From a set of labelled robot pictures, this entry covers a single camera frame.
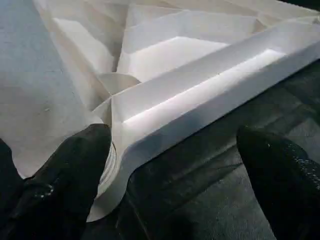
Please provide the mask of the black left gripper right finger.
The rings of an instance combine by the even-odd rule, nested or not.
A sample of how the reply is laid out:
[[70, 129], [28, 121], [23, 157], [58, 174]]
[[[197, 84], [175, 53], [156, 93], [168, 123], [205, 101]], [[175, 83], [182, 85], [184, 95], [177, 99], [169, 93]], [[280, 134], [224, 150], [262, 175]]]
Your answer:
[[288, 138], [242, 126], [236, 147], [278, 240], [320, 238], [320, 165]]

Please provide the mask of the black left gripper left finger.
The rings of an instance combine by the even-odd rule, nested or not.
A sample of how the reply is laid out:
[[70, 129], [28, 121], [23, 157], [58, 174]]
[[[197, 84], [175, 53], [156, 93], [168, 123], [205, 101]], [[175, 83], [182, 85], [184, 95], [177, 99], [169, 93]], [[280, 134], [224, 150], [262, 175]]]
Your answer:
[[0, 143], [0, 237], [79, 240], [98, 194], [112, 143], [111, 129], [94, 123], [65, 139], [44, 165], [22, 178], [11, 148]]

